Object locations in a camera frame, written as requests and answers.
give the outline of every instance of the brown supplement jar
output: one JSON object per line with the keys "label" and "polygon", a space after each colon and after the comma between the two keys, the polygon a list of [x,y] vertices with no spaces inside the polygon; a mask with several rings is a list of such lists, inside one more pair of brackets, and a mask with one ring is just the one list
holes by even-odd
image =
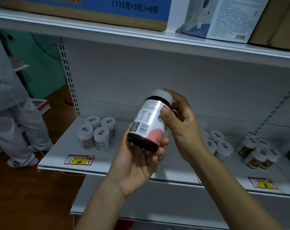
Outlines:
{"label": "brown supplement jar", "polygon": [[260,165],[260,168],[267,170],[269,167],[275,164],[279,158],[280,153],[278,153],[276,150],[273,150],[271,148],[266,150],[266,161]]}
{"label": "brown supplement jar", "polygon": [[168,92],[156,89],[145,99],[128,132],[127,140],[143,149],[156,152],[166,130],[160,110],[163,107],[171,109],[172,103],[173,97]]}
{"label": "brown supplement jar", "polygon": [[256,139],[247,137],[245,138],[242,143],[238,146],[237,152],[243,156],[247,157],[252,150],[254,150],[257,147]]}
{"label": "brown supplement jar", "polygon": [[260,147],[253,150],[243,161],[251,169],[256,169],[266,161],[266,151]]}

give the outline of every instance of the wooden floor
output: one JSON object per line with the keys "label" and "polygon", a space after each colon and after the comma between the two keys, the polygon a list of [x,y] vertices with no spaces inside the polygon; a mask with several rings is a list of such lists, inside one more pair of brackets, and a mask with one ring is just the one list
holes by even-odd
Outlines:
{"label": "wooden floor", "polygon": [[[48,97],[51,110],[44,120],[53,143],[76,118],[74,107],[63,101],[67,94],[65,86]],[[7,159],[0,155],[0,230],[73,229],[69,212],[84,177],[38,172],[36,166],[14,169],[7,166]]]}

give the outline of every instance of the barcode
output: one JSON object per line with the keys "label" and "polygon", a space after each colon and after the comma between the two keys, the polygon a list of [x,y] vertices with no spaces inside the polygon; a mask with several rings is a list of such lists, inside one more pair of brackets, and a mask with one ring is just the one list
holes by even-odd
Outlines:
{"label": "barcode", "polygon": [[139,133],[142,133],[142,134],[145,135],[147,130],[148,130],[148,128],[149,128],[149,125],[142,123],[141,127],[139,129]]}
{"label": "barcode", "polygon": [[236,36],[235,36],[235,38],[234,39],[240,39],[240,40],[244,40],[246,38],[246,36],[245,35],[242,35],[242,34],[237,34]]}

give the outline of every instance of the teal wall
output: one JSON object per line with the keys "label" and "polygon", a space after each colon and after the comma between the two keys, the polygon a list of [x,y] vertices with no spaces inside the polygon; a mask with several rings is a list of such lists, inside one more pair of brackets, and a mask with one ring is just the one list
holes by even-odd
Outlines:
{"label": "teal wall", "polygon": [[2,29],[2,33],[11,54],[30,65],[22,70],[22,75],[32,98],[45,98],[66,85],[62,62],[44,53],[29,32]]}

